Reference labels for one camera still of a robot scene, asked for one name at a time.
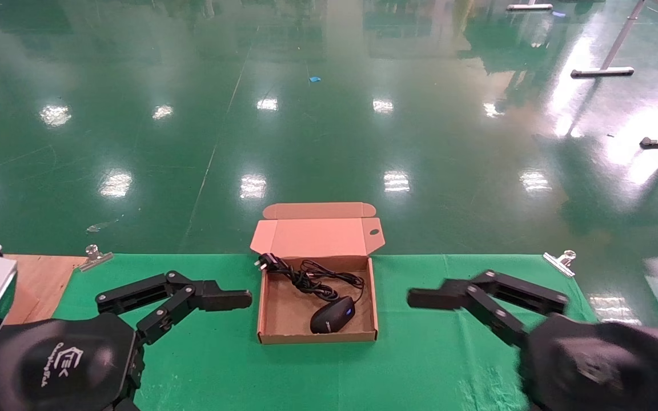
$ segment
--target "mouse cable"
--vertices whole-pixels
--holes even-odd
[[[258,258],[256,265],[260,265],[261,269],[266,269],[267,273],[283,274],[299,291],[305,294],[314,294],[314,296],[324,301],[335,301],[339,298],[339,294],[327,284],[322,284],[320,279],[323,278],[339,279],[359,289],[360,296],[355,300],[355,303],[362,299],[365,292],[365,280],[362,277],[352,273],[332,271],[312,260],[303,260],[299,269],[295,270],[281,258],[272,253],[266,253]]]

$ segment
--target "logo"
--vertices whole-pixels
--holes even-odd
[[[60,367],[60,374],[58,374],[58,377],[62,377],[65,375],[65,377],[68,376],[67,369],[73,367],[73,369],[76,369],[78,367],[78,364],[81,363],[81,356],[83,356],[83,351],[81,349],[77,349],[74,346],[72,348],[65,349],[65,351],[60,351],[57,354],[57,358],[55,359],[55,369],[57,367]]]
[[[45,364],[44,372],[42,373],[42,384],[40,387],[44,388],[47,385],[52,372],[57,372],[58,368],[60,368],[60,372],[57,376],[67,377],[69,375],[67,370],[75,369],[81,363],[81,357],[83,356],[81,349],[71,346],[71,348],[60,351],[63,346],[65,346],[65,343],[58,343],[52,353],[50,353],[50,356],[47,357],[47,364]]]

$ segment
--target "metal clip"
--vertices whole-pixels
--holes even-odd
[[[83,265],[78,267],[83,273],[90,270],[91,268],[94,268],[96,265],[105,263],[106,261],[113,258],[112,252],[103,254],[98,250],[98,245],[95,244],[91,244],[86,247],[86,255],[88,255],[88,261],[84,262]]]
[[[570,270],[570,264],[575,260],[575,252],[573,250],[566,250],[560,257],[553,257],[548,253],[543,254],[543,258],[548,260],[548,263],[551,263],[553,267],[557,268],[558,271],[565,274],[569,277],[574,277],[575,273]]]

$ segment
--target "wooden board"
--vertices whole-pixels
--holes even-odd
[[[7,324],[47,320],[60,304],[70,276],[85,257],[55,255],[16,255],[5,258],[17,261],[17,289]]]
[[[31,291],[39,300],[34,309],[29,312],[22,323],[47,320],[51,318],[62,293],[65,292],[70,276],[80,264],[86,262],[86,257],[63,257],[58,255],[17,255],[7,254],[5,258],[17,261],[19,286]]]

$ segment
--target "robotic arm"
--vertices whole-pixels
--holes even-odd
[[[133,330],[118,315],[166,301]],[[0,411],[139,411],[144,345],[193,310],[251,305],[249,291],[222,291],[176,271],[100,293],[91,320],[43,320],[0,328]]]
[[[492,297],[548,318],[530,333]],[[439,289],[410,289],[411,307],[466,309],[519,348],[521,389],[532,411],[658,411],[658,329],[585,324],[564,317],[568,298],[487,270]]]

